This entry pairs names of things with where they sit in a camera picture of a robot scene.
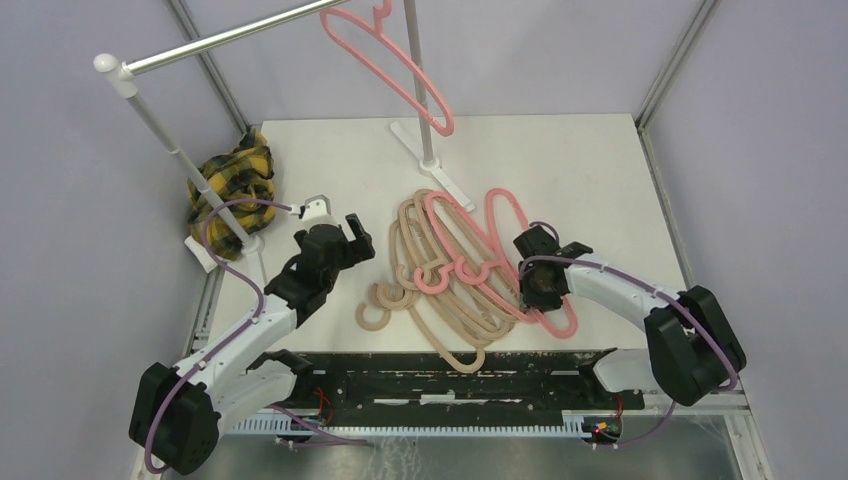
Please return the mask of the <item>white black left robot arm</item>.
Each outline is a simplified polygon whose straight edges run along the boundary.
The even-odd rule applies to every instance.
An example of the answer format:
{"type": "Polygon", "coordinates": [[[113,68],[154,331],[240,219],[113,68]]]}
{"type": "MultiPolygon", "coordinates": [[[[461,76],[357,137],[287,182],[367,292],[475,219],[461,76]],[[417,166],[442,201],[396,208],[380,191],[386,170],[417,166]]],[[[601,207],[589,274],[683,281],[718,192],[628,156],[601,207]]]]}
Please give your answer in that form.
{"type": "Polygon", "coordinates": [[[191,474],[233,426],[278,402],[300,407],[312,399],[315,382],[296,355],[270,348],[326,303],[341,271],[374,258],[372,237],[358,216],[345,221],[312,222],[298,231],[299,254],[242,320],[177,364],[154,363],[142,374],[129,437],[161,461],[152,473],[191,474]]]}

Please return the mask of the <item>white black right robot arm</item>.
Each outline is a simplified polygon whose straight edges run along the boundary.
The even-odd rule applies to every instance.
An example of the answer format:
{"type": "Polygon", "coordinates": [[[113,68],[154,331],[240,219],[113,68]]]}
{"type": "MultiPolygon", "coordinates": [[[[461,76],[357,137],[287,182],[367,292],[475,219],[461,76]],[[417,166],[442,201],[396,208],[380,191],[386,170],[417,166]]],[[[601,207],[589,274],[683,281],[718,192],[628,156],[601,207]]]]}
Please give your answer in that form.
{"type": "Polygon", "coordinates": [[[580,242],[560,244],[542,226],[513,241],[522,257],[522,304],[540,312],[562,308],[567,296],[588,299],[639,329],[643,349],[615,348],[588,363],[577,382],[580,400],[602,408],[617,393],[660,390],[693,406],[703,397],[734,389],[747,358],[717,297],[695,285],[676,290],[649,283],[607,262],[580,242]]]}

